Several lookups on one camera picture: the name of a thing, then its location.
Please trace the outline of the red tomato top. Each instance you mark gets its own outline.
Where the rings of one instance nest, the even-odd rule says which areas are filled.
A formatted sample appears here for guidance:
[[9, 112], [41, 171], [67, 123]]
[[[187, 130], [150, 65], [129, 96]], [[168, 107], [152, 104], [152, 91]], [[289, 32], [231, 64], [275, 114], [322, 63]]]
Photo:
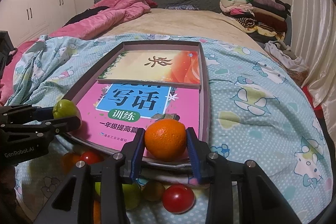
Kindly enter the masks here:
[[80, 156], [79, 160], [91, 165], [104, 161], [104, 158], [93, 151], [86, 151]]

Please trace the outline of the red tomato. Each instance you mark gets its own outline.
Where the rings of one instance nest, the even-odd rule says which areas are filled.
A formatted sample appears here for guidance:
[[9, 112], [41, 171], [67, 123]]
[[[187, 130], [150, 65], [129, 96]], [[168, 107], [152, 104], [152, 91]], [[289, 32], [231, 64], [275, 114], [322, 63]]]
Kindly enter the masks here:
[[183, 184], [168, 187], [162, 196], [163, 207], [170, 213], [182, 214], [190, 210], [195, 203], [195, 194]]
[[91, 165], [104, 161], [104, 158], [93, 151], [86, 151], [80, 156], [79, 160]]

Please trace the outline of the large green jujube fruit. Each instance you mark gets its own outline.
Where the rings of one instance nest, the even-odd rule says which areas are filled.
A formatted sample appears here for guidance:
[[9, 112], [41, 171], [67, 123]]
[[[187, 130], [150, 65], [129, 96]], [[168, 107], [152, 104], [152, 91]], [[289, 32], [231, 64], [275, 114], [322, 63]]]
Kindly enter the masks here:
[[[137, 182], [134, 182], [133, 184], [122, 184], [122, 189], [126, 210], [135, 209], [141, 201], [141, 188], [139, 187], [139, 184], [137, 184]], [[100, 198], [100, 192], [101, 192], [100, 182], [95, 183], [95, 190], [98, 197]]]

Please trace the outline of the orange tangerine front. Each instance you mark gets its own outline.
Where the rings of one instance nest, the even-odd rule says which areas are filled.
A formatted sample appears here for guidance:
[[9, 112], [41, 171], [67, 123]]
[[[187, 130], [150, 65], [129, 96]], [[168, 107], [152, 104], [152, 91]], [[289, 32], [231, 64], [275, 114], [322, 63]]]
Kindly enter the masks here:
[[101, 205], [100, 202], [94, 200], [93, 204], [93, 223], [100, 224], [101, 223]]

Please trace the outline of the orange tangerine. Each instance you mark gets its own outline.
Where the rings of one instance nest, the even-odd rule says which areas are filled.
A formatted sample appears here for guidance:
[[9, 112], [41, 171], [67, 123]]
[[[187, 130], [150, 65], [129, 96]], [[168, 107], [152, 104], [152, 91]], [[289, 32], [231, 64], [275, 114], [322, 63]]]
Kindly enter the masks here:
[[94, 200], [93, 204], [93, 223], [100, 224], [101, 223], [101, 205], [100, 202]]
[[75, 164], [80, 160], [80, 155], [69, 152], [62, 156], [60, 161], [60, 166], [63, 174], [68, 174], [69, 171], [75, 166]]
[[175, 119], [161, 119], [145, 130], [145, 147], [156, 159], [172, 162], [180, 159], [187, 146], [185, 125]]

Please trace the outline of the small green apple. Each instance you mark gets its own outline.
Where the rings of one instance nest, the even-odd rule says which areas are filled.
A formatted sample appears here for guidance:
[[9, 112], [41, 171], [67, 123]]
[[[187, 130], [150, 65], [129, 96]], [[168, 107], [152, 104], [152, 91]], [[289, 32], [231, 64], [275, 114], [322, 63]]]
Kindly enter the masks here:
[[54, 119], [67, 118], [77, 116], [81, 119], [81, 114], [78, 107], [70, 100], [59, 100], [52, 109]]

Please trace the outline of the small brown longan back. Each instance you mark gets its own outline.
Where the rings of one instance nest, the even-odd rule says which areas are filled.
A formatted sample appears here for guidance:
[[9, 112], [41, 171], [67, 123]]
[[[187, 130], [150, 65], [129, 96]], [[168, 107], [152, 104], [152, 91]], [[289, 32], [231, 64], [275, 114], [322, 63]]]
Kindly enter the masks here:
[[142, 188], [142, 196], [147, 201], [157, 202], [162, 199], [165, 190], [166, 189], [161, 182], [150, 180]]

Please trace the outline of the pink Chinese workbook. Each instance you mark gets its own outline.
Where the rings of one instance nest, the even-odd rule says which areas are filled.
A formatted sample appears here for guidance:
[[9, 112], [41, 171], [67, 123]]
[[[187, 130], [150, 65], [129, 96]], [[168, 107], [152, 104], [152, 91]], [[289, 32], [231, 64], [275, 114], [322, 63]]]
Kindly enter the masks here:
[[76, 106], [82, 125], [73, 137], [106, 153], [121, 151], [139, 128], [159, 119], [176, 119], [199, 129], [197, 89], [95, 82]]

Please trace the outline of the cream orange booklet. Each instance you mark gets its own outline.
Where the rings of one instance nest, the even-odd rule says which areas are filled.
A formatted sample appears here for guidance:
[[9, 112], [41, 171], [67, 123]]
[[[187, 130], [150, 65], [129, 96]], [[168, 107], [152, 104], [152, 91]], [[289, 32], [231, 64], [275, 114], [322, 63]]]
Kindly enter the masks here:
[[199, 57], [197, 51], [132, 50], [120, 53], [97, 77], [98, 82], [164, 83], [199, 88]]

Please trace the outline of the black garment on bed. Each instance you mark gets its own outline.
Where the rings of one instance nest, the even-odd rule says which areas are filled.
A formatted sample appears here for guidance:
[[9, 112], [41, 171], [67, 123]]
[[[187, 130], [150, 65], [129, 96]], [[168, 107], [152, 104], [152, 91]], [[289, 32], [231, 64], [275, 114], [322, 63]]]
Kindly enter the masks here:
[[77, 23], [83, 19], [89, 18], [91, 16], [97, 15], [100, 11], [104, 11], [106, 9], [109, 9], [108, 6], [99, 6], [93, 9], [86, 9], [84, 12], [75, 15], [72, 17], [66, 24], [64, 24], [64, 27], [69, 25], [69, 24], [74, 24]]

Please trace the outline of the pink blanket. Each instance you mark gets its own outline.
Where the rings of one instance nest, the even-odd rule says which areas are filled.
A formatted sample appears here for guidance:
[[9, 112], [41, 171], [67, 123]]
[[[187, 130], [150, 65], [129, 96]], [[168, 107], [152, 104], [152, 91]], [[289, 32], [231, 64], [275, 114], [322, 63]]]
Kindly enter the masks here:
[[[71, 36], [84, 40], [93, 39], [113, 26], [137, 19], [143, 14], [150, 12], [151, 8], [158, 7], [157, 3], [153, 0], [101, 0], [90, 9], [99, 6], [108, 6], [109, 9], [100, 11], [97, 15], [83, 19], [77, 23], [62, 27], [53, 32], [51, 36]], [[37, 39], [33, 39], [22, 43], [10, 57], [10, 62], [5, 67], [1, 78], [1, 106], [7, 102], [14, 92], [13, 77], [16, 64], [25, 51], [37, 41]]]

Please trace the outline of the white crumpled garment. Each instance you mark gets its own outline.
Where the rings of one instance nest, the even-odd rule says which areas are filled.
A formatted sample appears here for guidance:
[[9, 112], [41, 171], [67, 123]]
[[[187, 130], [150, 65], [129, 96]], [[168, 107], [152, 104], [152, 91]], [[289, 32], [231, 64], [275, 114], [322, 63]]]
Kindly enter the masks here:
[[303, 58], [296, 56], [282, 42], [269, 41], [265, 43], [264, 50], [290, 71], [302, 73], [309, 70]]

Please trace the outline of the beige bed sheet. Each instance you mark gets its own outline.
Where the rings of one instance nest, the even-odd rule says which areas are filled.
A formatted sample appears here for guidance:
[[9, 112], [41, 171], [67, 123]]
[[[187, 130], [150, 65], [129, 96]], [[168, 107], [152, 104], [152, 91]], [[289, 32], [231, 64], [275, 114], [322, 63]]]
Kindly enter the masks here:
[[137, 19], [112, 27], [102, 36], [128, 33], [203, 37], [266, 53], [236, 23], [212, 11], [152, 9]]

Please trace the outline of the stack of folded clothes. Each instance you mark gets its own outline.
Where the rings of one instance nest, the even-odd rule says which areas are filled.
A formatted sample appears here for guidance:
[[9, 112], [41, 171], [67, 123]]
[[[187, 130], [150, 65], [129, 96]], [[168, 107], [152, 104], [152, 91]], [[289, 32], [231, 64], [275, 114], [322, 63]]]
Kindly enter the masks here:
[[226, 20], [255, 42], [284, 41], [289, 34], [291, 5], [280, 0], [219, 0]]

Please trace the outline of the cream satin curtain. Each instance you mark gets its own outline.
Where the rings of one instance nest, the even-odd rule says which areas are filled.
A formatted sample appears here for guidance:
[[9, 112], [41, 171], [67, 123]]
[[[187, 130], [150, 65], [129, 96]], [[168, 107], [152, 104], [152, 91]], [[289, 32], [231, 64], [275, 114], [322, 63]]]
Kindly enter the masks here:
[[291, 8], [294, 53], [309, 67], [303, 82], [321, 106], [327, 131], [335, 139], [335, 3], [333, 0], [293, 0]]

